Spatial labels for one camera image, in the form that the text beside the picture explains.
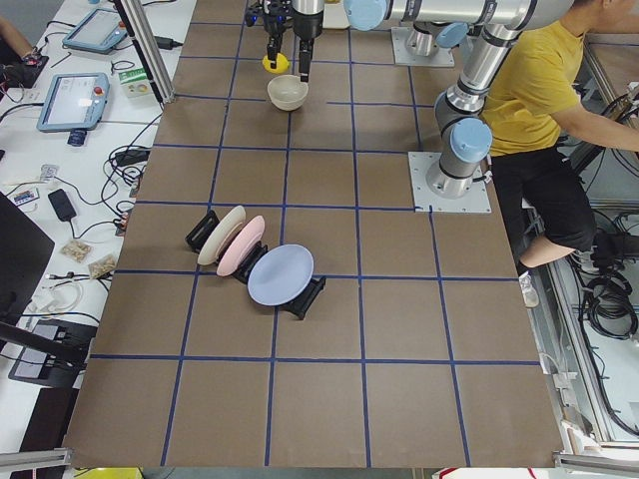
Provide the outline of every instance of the smartphone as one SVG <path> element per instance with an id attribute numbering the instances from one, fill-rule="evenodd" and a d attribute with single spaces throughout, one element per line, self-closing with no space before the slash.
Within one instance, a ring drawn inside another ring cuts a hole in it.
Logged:
<path id="1" fill-rule="evenodd" d="M 71 218 L 77 215 L 73 205 L 71 205 L 69 197 L 62 189 L 50 193 L 49 201 L 51 202 L 53 210 L 56 212 L 58 220 L 61 222 L 69 222 Z"/>

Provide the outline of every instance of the plate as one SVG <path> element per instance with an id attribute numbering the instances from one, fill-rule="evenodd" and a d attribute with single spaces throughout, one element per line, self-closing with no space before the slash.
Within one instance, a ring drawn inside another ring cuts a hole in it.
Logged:
<path id="1" fill-rule="evenodd" d="M 207 238 L 200 254 L 198 255 L 198 264 L 207 265 L 218 260 L 220 252 L 224 246 L 231 240 L 233 233 L 242 225 L 247 218 L 247 212 L 244 207 L 236 206 L 223 217 L 211 235 Z"/>
<path id="2" fill-rule="evenodd" d="M 218 264 L 218 276 L 233 274 L 242 260 L 247 257 L 253 246 L 262 239 L 264 234 L 264 218 L 255 217 L 233 239 L 227 252 L 224 253 Z"/>
<path id="3" fill-rule="evenodd" d="M 313 255 L 300 244 L 278 246 L 260 258 L 249 276 L 249 295 L 265 306 L 294 299 L 311 281 Z"/>

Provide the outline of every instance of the brown table surface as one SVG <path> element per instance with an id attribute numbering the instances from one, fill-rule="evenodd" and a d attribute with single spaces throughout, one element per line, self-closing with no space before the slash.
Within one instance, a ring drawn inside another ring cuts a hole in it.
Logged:
<path id="1" fill-rule="evenodd" d="M 74 466 L 552 466 L 492 187 L 491 215 L 413 209 L 406 152 L 440 151 L 432 104 L 458 68 L 394 66 L 388 31 L 326 30 L 307 102 L 284 113 L 243 12 L 196 7 L 65 440 Z M 184 236 L 238 204 L 327 276 L 306 320 L 197 266 Z"/>

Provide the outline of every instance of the metal base plate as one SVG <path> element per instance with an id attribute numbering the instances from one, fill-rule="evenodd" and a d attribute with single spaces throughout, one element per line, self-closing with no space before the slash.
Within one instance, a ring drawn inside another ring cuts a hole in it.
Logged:
<path id="1" fill-rule="evenodd" d="M 435 193 L 426 183 L 426 173 L 430 166 L 439 161 L 441 153 L 409 152 L 412 198 L 417 212 L 471 213 L 487 215 L 492 212 L 488 192 L 484 182 L 473 183 L 461 198 L 451 200 Z M 473 177 L 481 178 L 481 168 L 477 167 Z"/>
<path id="2" fill-rule="evenodd" d="M 452 68 L 455 61 L 449 48 L 434 46 L 434 51 L 427 57 L 423 55 L 413 55 L 406 48 L 406 40 L 410 35 L 412 27 L 392 27 L 390 36 L 392 38 L 392 51 L 395 54 L 395 65 L 421 66 Z"/>

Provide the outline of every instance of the yellow object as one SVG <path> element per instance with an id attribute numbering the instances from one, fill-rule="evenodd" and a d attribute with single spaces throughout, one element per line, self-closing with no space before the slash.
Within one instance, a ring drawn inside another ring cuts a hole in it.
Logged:
<path id="1" fill-rule="evenodd" d="M 137 467 L 76 469 L 74 477 L 82 479 L 142 479 L 142 473 Z"/>
<path id="2" fill-rule="evenodd" d="M 550 116 L 580 102 L 572 88 L 583 36 L 558 21 L 524 32 L 506 58 L 481 114 L 493 134 L 492 156 L 552 147 L 559 125 Z"/>
<path id="3" fill-rule="evenodd" d="M 271 68 L 271 60 L 266 55 L 262 59 L 262 65 L 267 72 L 280 74 L 289 69 L 289 59 L 285 57 L 282 53 L 279 53 L 276 56 L 276 67 Z"/>

